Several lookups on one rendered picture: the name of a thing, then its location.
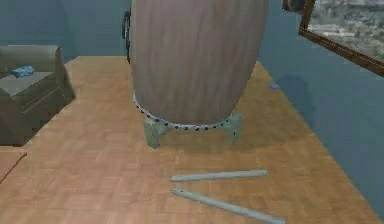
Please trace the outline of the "small blue object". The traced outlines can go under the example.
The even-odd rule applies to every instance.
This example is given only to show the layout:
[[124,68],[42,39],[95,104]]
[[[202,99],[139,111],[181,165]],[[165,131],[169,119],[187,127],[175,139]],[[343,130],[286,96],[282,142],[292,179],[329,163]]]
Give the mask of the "small blue object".
[[11,71],[11,74],[16,78],[26,77],[34,73],[34,68],[31,66],[22,66],[15,68]]

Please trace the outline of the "brown wooden oval chair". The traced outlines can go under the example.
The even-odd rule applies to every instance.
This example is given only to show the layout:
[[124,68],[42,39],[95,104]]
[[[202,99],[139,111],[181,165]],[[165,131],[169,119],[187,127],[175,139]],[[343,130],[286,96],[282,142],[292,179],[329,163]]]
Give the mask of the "brown wooden oval chair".
[[239,137],[234,109],[254,70],[269,0],[132,0],[133,101],[156,148],[176,130]]

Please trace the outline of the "black curved object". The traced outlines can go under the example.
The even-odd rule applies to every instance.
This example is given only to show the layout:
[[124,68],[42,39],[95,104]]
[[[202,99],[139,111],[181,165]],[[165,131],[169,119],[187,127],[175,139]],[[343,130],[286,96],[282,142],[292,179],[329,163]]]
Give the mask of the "black curved object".
[[126,48],[126,57],[128,63],[130,63],[130,17],[131,17],[131,8],[124,12],[123,22],[122,22],[122,38],[125,40]]

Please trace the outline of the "grey stick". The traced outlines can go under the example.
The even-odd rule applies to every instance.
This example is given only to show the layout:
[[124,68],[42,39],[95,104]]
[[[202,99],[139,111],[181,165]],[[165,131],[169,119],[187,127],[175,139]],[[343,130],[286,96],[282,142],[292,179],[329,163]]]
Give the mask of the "grey stick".
[[170,181],[186,182],[186,181],[201,181],[201,180],[230,179],[230,178],[246,178],[246,177],[266,176],[267,174],[268,174],[267,170],[197,173],[197,174],[175,175],[170,178]]
[[249,218],[259,220],[259,221],[264,221],[269,224],[286,224],[286,221],[277,217],[273,217],[264,213],[261,213],[256,210],[250,210],[241,206],[237,206],[234,204],[226,203],[223,201],[219,201],[207,196],[203,196],[197,193],[189,192],[183,189],[178,189],[178,188],[173,188],[172,193],[174,195],[189,199],[189,200],[194,200],[198,201],[200,203],[213,206],[219,209],[223,209],[235,214],[247,216]]

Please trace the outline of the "wooden framed wall picture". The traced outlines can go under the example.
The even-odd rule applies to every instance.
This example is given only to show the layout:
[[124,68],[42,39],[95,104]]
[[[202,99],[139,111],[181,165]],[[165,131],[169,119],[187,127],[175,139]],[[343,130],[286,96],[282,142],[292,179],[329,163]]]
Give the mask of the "wooden framed wall picture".
[[307,0],[299,34],[384,78],[384,0]]

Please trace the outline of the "olive green sofa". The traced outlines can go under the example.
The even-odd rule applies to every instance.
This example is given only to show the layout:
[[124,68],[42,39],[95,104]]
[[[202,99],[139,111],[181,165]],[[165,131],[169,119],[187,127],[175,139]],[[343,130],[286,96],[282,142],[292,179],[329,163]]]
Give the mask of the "olive green sofa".
[[[22,66],[33,67],[34,73],[11,74]],[[25,145],[74,99],[60,47],[0,46],[0,146]]]

